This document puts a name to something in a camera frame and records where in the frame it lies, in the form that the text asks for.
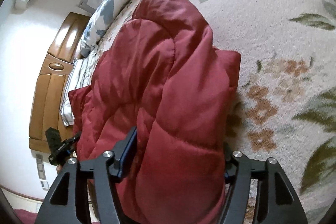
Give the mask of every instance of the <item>white sheet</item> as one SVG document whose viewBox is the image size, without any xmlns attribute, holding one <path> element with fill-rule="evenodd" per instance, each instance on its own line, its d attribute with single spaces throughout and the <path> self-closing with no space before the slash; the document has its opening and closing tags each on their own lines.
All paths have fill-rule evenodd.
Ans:
<svg viewBox="0 0 336 224">
<path fill-rule="evenodd" d="M 93 70 L 97 48 L 96 46 L 88 57 L 76 60 L 69 75 L 59 109 L 64 126 L 66 127 L 73 125 L 75 120 L 69 101 L 69 91 L 90 85 L 90 75 L 92 75 L 91 70 Z"/>
</svg>

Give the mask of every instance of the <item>black metal bracket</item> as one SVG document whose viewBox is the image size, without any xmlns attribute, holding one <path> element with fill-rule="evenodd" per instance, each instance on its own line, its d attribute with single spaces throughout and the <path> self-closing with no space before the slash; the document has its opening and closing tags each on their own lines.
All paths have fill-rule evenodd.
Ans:
<svg viewBox="0 0 336 224">
<path fill-rule="evenodd" d="M 55 128 L 48 128 L 45 132 L 48 146 L 51 152 L 49 162 L 51 165 L 64 165 L 70 154 L 75 150 L 73 145 L 78 142 L 82 132 L 62 142 L 60 133 Z"/>
<path fill-rule="evenodd" d="M 94 160 L 69 159 L 41 205 L 35 224 L 89 224 L 87 179 L 95 180 L 101 224 L 138 224 L 124 215 L 116 191 L 129 173 L 137 150 L 137 128 Z M 258 180 L 253 224 L 308 224 L 300 200 L 278 161 L 251 160 L 224 146 L 226 183 L 230 184 L 218 224 L 242 224 L 250 180 Z"/>
<path fill-rule="evenodd" d="M 230 184 L 220 224 L 241 224 L 247 208 L 250 180 L 258 180 L 252 224 L 308 224 L 300 200 L 275 158 L 251 160 L 224 144 L 226 183 Z"/>
</svg>

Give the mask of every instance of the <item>wooden bed frame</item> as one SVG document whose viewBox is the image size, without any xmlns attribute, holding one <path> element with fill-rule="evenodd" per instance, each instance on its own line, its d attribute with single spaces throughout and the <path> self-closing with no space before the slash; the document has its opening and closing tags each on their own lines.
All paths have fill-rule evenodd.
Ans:
<svg viewBox="0 0 336 224">
<path fill-rule="evenodd" d="M 45 137 L 49 127 L 58 129 L 62 140 L 73 135 L 72 126 L 64 126 L 59 107 L 73 61 L 81 58 L 79 40 L 89 19 L 69 13 L 49 47 L 37 78 L 31 109 L 29 148 L 32 150 L 50 153 Z"/>
</svg>

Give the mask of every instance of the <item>quilted fabric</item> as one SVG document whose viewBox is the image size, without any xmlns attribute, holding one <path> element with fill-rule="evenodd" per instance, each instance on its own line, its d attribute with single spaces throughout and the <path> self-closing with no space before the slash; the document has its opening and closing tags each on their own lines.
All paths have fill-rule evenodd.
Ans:
<svg viewBox="0 0 336 224">
<path fill-rule="evenodd" d="M 222 139 L 241 56 L 212 38 L 188 0 L 142 0 L 91 85 L 69 93 L 79 160 L 137 126 L 137 154 L 117 191 L 124 213 L 142 224 L 212 223 L 223 204 Z"/>
</svg>

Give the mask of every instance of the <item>metal screw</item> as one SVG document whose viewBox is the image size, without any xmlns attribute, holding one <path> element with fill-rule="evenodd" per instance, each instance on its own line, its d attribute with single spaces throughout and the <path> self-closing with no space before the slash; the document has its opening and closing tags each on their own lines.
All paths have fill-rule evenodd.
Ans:
<svg viewBox="0 0 336 224">
<path fill-rule="evenodd" d="M 70 158 L 70 159 L 68 159 L 68 163 L 69 164 L 75 164 L 76 162 L 77 162 L 76 158 Z"/>
<path fill-rule="evenodd" d="M 103 156 L 104 156 L 105 158 L 110 158 L 110 157 L 113 156 L 113 152 L 112 152 L 112 151 L 105 151 L 105 152 L 103 153 Z"/>
<path fill-rule="evenodd" d="M 240 158 L 243 155 L 243 153 L 241 153 L 240 151 L 234 151 L 232 154 L 236 158 Z"/>
<path fill-rule="evenodd" d="M 270 164 L 276 164 L 278 161 L 277 161 L 275 158 L 269 158 L 269 159 L 268 159 L 268 162 L 269 162 Z"/>
</svg>

